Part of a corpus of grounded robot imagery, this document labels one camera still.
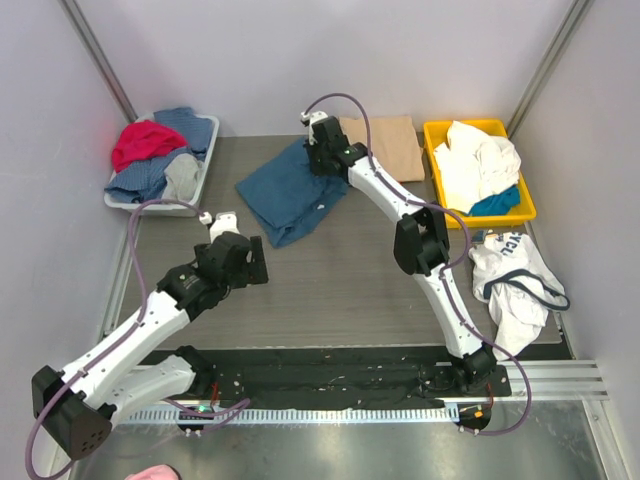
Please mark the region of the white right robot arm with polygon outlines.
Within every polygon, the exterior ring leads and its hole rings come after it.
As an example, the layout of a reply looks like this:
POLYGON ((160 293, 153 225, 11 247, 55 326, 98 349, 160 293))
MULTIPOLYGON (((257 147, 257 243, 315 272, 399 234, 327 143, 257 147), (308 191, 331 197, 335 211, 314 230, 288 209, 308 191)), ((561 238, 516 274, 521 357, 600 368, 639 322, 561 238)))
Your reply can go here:
POLYGON ((301 123, 308 129, 304 147, 312 173, 342 178, 395 223, 396 264, 431 304, 444 334, 453 386, 465 395, 477 393, 495 372, 497 360, 475 328, 451 273, 443 208, 402 187, 364 144, 351 144, 336 117, 303 113, 301 123))

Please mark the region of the dark blue t-shirt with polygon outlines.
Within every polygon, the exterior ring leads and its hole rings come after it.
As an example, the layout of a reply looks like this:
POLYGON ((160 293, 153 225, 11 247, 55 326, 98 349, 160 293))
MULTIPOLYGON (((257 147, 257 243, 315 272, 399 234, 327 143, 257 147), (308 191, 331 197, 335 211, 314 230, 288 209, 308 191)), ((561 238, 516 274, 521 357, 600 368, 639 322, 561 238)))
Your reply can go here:
POLYGON ((313 175, 299 138, 239 181, 236 190, 271 246, 283 248, 312 233, 346 195, 348 185, 339 177, 313 175))

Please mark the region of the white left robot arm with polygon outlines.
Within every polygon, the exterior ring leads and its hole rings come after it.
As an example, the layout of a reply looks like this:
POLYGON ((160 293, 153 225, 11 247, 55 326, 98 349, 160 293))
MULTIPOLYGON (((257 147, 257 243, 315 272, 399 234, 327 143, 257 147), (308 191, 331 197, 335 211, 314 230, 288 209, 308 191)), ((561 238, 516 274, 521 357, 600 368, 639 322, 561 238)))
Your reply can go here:
POLYGON ((182 394, 200 399, 211 391, 215 367, 192 346, 176 349, 149 370, 133 370, 232 290, 268 281, 258 236, 225 231, 194 253, 91 351, 60 371, 44 366, 32 377, 34 417, 71 460, 92 454, 115 425, 148 404, 182 394))

